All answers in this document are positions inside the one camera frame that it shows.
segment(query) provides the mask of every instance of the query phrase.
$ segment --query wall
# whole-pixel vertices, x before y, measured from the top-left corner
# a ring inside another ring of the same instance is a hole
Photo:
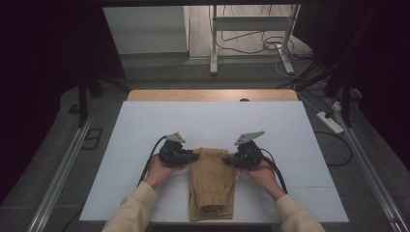
[[[120,54],[187,52],[187,7],[104,8]]]

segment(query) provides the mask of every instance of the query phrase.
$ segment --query cloth garment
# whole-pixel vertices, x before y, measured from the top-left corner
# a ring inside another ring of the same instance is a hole
[[[156,192],[148,184],[141,182],[134,193],[124,198],[102,232],[143,232],[157,201]],[[325,231],[319,221],[309,211],[302,209],[290,195],[284,195],[275,205],[282,219],[282,232]]]
[[[237,170],[223,158],[222,149],[199,148],[199,159],[190,167],[190,220],[232,219]]]

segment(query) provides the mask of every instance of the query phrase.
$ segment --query power strip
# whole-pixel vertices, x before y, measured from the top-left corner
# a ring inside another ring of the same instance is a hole
[[[325,112],[320,112],[316,114],[316,117],[320,119],[330,130],[332,130],[335,134],[343,132],[343,128],[341,128],[331,117],[326,118]]]

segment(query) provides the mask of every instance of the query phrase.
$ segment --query human hand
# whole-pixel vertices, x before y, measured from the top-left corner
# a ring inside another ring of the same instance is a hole
[[[157,155],[154,155],[151,158],[150,168],[148,169],[148,174],[144,182],[155,189],[157,186],[164,183],[172,173],[184,168],[184,165],[174,167],[164,166],[160,158]]]
[[[238,168],[238,170],[249,175],[256,184],[268,192],[274,201],[286,194],[278,185],[274,168],[265,160],[262,160],[254,170],[244,168]]]

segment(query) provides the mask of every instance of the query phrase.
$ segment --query khaki pants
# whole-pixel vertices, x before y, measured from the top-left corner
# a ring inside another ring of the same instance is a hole
[[[232,219],[237,170],[222,160],[232,155],[209,148],[194,152],[200,156],[189,164],[190,220]]]

